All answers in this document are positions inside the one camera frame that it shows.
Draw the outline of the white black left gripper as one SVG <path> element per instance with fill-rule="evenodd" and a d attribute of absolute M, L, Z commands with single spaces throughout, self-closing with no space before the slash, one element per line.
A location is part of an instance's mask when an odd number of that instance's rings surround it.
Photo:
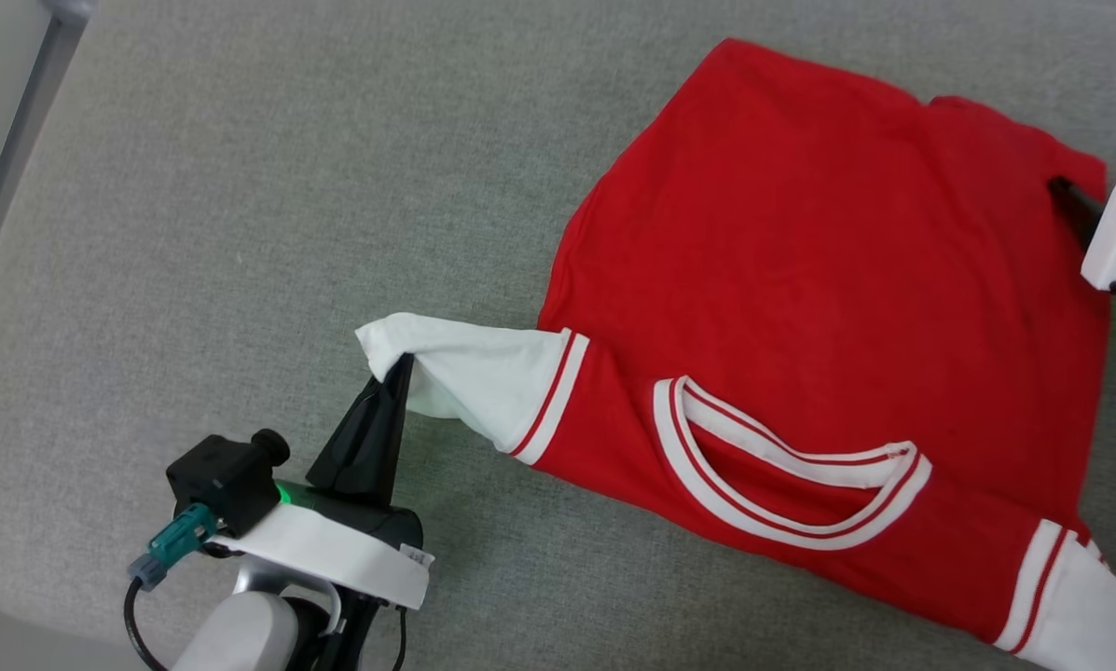
<path fill-rule="evenodd" d="M 371 377 L 306 475 L 308 485 L 371 506 L 389 506 L 406 415 L 414 356 L 401 355 L 384 378 Z M 398 540 L 411 514 L 333 500 L 304 485 L 277 485 L 280 501 L 240 538 L 211 544 L 241 557 L 235 592 L 306 591 L 340 611 L 343 591 L 419 610 L 433 557 L 421 540 Z"/>

